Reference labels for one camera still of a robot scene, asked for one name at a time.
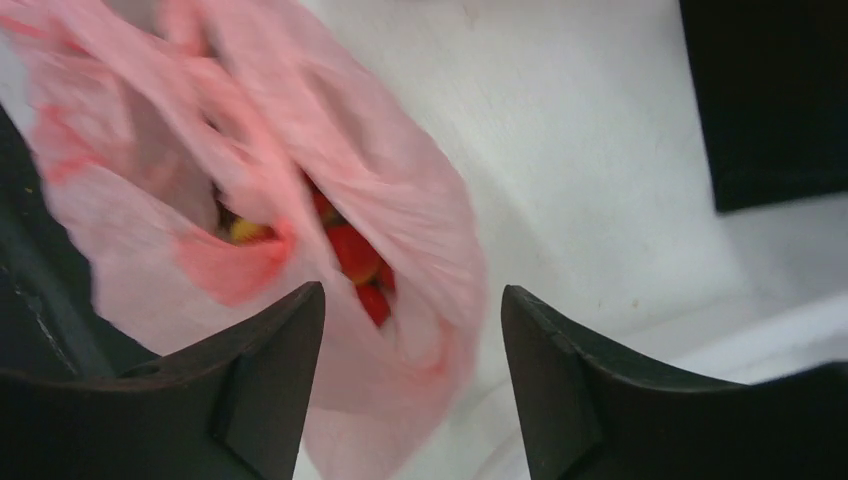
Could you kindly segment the black fabric bag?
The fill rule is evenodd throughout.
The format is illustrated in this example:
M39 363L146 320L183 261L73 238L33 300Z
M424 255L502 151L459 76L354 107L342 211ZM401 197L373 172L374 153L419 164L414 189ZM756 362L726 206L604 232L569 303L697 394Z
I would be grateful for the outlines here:
M715 209L847 190L847 4L679 4Z

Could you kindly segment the red cherry tomato bunch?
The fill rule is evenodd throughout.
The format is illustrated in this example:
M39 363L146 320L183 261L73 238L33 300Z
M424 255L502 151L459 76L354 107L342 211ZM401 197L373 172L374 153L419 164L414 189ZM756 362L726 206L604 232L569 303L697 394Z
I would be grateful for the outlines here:
M392 313L389 300L396 291L393 269L342 216L313 180L305 173L302 177L311 191L313 205L341 272L354 285L359 301L374 325L382 327Z

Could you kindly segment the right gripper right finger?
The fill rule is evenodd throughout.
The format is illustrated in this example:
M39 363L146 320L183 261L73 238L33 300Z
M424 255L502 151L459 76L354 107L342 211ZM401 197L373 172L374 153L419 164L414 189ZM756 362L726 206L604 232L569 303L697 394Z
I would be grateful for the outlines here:
M533 479L843 479L847 365L743 385L683 370L507 286L501 326Z

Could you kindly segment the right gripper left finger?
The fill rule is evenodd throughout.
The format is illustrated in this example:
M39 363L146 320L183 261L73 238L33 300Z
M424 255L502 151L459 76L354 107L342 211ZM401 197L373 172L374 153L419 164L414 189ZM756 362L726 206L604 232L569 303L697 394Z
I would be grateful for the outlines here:
M1 372L5 479L290 479L323 335L325 291L118 377Z

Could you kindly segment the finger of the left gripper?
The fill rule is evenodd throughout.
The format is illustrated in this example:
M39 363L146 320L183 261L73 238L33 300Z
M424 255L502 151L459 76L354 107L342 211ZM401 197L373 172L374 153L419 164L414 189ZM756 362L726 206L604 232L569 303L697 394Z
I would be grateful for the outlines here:
M31 152L1 115L1 366L41 378L118 377L156 359L93 309L88 261L49 213Z

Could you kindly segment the pink plastic grocery bag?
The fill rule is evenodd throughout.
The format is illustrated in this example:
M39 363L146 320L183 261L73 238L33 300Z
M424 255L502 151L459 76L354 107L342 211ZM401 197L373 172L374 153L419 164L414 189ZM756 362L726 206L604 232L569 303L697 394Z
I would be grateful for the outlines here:
M465 184L379 79L297 1L5 1L27 140L95 312L157 354L308 281L326 323L305 425L325 479L389 479L471 377L485 259ZM309 176L394 271L376 327Z

